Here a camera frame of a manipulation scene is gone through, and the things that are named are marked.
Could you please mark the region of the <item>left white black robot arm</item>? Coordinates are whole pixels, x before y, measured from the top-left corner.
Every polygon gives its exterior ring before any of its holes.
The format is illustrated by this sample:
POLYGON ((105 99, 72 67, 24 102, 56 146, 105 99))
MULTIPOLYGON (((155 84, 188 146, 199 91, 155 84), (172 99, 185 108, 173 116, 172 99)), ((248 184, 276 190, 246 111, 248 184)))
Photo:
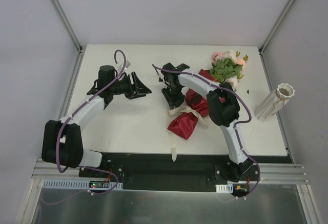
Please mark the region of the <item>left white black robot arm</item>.
POLYGON ((90 167, 96 177, 104 177, 109 166, 102 161, 100 152, 83 148, 82 131, 109 105, 114 96, 124 95, 127 99, 136 99, 151 92, 135 72, 123 72, 122 76, 118 76, 113 66, 101 66, 97 80, 73 113, 46 123, 42 160, 58 167, 90 167))

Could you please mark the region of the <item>artificial flower bouquet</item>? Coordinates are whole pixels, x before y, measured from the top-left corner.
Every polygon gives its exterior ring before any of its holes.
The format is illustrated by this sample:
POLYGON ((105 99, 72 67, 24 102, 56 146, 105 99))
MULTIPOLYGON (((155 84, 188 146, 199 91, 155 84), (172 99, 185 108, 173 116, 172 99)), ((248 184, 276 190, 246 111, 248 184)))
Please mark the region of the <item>artificial flower bouquet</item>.
POLYGON ((240 51, 214 52, 209 74, 219 83, 229 83, 233 91, 236 91, 238 83, 244 77, 243 71, 248 60, 249 56, 242 57, 240 51))

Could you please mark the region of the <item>red wrapping paper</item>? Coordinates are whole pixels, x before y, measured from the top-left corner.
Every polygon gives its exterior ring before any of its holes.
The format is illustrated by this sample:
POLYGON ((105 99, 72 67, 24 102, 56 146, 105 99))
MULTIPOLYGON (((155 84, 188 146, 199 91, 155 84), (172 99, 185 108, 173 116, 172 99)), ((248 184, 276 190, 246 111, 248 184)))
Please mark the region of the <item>red wrapping paper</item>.
POLYGON ((169 123, 167 129, 188 140, 198 122, 205 128, 209 127, 204 120, 204 117, 209 116, 209 108, 207 100, 192 89, 186 92, 184 100, 186 105, 168 111, 170 116, 175 114, 178 116, 169 123))

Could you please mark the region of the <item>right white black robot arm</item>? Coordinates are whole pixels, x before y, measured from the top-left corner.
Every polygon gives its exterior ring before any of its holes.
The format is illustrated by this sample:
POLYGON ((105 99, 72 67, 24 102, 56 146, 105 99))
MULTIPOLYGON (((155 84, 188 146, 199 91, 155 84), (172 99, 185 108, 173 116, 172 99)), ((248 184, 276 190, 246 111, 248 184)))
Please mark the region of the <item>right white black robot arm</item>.
POLYGON ((184 95, 182 88, 187 87, 207 100, 209 117, 223 132, 229 152, 229 164, 221 171, 221 177, 238 182, 249 174, 249 168, 255 163, 250 159, 243 143, 238 124, 242 99, 228 83, 219 84, 197 73, 189 71, 190 67, 180 64, 174 67, 167 63, 160 68, 167 86, 161 90, 171 110, 181 106, 184 95))

